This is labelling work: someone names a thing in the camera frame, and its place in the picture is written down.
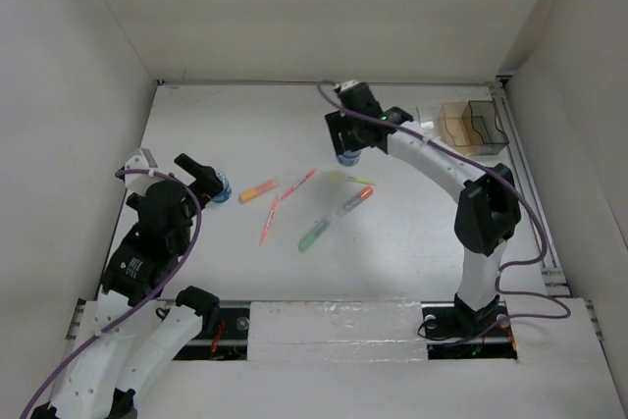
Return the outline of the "white foam front board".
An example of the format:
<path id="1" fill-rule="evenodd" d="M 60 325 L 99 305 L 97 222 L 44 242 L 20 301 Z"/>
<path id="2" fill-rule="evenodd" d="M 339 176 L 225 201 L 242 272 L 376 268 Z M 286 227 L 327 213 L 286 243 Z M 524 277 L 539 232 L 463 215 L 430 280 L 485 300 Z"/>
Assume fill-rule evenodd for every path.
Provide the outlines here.
<path id="1" fill-rule="evenodd" d="M 415 301 L 254 302 L 247 359 L 290 363 L 401 363 L 428 358 Z"/>

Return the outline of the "amber plastic container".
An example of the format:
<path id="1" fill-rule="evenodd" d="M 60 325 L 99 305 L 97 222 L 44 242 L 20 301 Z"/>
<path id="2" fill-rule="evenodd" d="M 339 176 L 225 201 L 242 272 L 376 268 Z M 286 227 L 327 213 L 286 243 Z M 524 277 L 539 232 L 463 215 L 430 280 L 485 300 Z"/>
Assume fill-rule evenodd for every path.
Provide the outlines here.
<path id="1" fill-rule="evenodd" d="M 468 102 L 446 103 L 440 114 L 442 141 L 464 156 L 479 156 L 484 144 L 473 127 L 473 115 Z"/>

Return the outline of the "clear plastic container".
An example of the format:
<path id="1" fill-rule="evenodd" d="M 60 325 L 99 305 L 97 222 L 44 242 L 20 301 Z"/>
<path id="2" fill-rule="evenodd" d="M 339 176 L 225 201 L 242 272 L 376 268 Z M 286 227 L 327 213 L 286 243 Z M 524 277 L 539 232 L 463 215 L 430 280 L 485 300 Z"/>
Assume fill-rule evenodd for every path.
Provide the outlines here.
<path id="1" fill-rule="evenodd" d="M 421 132 L 429 138 L 445 143 L 445 128 L 442 123 L 443 105 L 420 104 L 414 109 L 414 116 L 419 123 Z"/>

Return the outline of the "grey marker orange cap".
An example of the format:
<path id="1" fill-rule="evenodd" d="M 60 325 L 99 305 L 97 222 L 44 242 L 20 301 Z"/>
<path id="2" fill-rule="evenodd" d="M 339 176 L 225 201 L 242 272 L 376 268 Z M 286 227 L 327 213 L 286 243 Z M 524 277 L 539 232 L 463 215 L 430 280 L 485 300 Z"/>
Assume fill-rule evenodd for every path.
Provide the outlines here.
<path id="1" fill-rule="evenodd" d="M 365 186 L 352 197 L 350 197 L 345 203 L 343 203 L 337 215 L 339 217 L 343 217 L 344 215 L 350 213 L 352 210 L 357 208 L 361 203 L 363 203 L 366 199 L 368 199 L 374 192 L 374 188 L 370 185 Z"/>

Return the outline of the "orange highlighter marker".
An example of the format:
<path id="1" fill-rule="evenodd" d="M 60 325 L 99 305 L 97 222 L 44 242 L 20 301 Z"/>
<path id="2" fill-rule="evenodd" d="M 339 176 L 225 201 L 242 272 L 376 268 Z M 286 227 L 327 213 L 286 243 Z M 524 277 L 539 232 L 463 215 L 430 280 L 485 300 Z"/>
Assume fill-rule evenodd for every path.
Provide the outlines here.
<path id="1" fill-rule="evenodd" d="M 248 203 L 268 192 L 271 192 L 272 190 L 276 189 L 278 186 L 279 186 L 279 182 L 276 179 L 265 181 L 252 188 L 242 191 L 238 196 L 238 201 L 241 204 Z"/>

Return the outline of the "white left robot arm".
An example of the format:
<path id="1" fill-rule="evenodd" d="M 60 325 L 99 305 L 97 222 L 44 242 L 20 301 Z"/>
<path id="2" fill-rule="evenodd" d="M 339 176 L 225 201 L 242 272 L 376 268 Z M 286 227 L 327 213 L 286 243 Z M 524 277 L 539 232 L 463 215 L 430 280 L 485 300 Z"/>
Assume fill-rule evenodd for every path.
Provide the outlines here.
<path id="1" fill-rule="evenodd" d="M 138 148 L 117 171 L 137 221 L 114 251 L 99 282 L 89 337 L 53 370 L 25 406 L 24 418 L 134 418 L 168 363 L 195 336 L 218 328 L 219 298 L 201 288 L 181 291 L 161 325 L 138 351 L 163 289 L 183 267 L 201 233 L 205 206 L 229 194 L 226 177 L 182 153 L 175 163 L 191 184 L 161 172 Z"/>

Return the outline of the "orange thin pen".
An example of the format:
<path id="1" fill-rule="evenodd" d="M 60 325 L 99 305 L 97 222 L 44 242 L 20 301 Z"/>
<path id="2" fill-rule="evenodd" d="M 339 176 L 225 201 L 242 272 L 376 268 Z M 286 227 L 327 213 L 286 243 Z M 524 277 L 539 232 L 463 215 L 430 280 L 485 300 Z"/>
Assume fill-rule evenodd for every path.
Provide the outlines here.
<path id="1" fill-rule="evenodd" d="M 280 202 L 281 202 L 281 198 L 279 196 L 276 196 L 271 204 L 269 213 L 264 223 L 264 227 L 262 229 L 262 233 L 261 233 L 261 237 L 259 241 L 260 246 L 263 246 L 268 238 L 268 233 L 270 231 L 271 224 L 273 222 L 274 216 L 276 214 L 276 211 L 279 207 Z"/>

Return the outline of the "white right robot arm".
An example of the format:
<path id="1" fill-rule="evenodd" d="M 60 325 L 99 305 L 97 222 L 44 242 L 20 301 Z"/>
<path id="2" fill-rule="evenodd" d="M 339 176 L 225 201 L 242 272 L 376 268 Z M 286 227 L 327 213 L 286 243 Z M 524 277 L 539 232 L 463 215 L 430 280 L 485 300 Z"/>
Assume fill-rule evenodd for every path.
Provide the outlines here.
<path id="1" fill-rule="evenodd" d="M 362 150 L 377 148 L 419 171 L 456 203 L 453 229 L 464 249 L 462 278 L 444 322 L 455 338 L 483 332 L 497 318 L 497 271 L 521 220 L 511 170 L 473 166 L 425 134 L 411 114 L 399 107 L 384 110 L 365 82 L 338 83 L 334 93 L 339 105 L 325 121 L 340 164 L 353 166 Z"/>

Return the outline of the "red thin pen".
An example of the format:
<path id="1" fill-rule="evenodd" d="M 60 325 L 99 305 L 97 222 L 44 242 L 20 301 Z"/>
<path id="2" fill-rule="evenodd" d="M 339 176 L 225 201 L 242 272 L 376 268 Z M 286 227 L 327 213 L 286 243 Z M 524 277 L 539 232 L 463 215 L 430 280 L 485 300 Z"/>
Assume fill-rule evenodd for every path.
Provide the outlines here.
<path id="1" fill-rule="evenodd" d="M 281 201 L 289 198 L 293 193 L 295 193 L 304 183 L 310 180 L 318 171 L 317 168 L 309 170 L 303 177 L 301 177 L 298 181 L 293 183 L 286 191 L 284 191 L 280 197 Z"/>

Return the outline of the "green highlighter marker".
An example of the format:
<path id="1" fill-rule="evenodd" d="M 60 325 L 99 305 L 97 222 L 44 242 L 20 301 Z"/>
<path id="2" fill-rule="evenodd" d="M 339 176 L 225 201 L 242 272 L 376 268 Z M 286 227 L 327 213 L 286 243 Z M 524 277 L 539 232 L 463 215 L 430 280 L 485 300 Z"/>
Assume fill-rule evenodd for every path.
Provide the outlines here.
<path id="1" fill-rule="evenodd" d="M 327 230 L 333 218 L 328 216 L 325 219 L 317 222 L 312 229 L 308 231 L 308 233 L 301 238 L 298 243 L 298 251 L 305 252 L 307 251 L 312 244 Z"/>

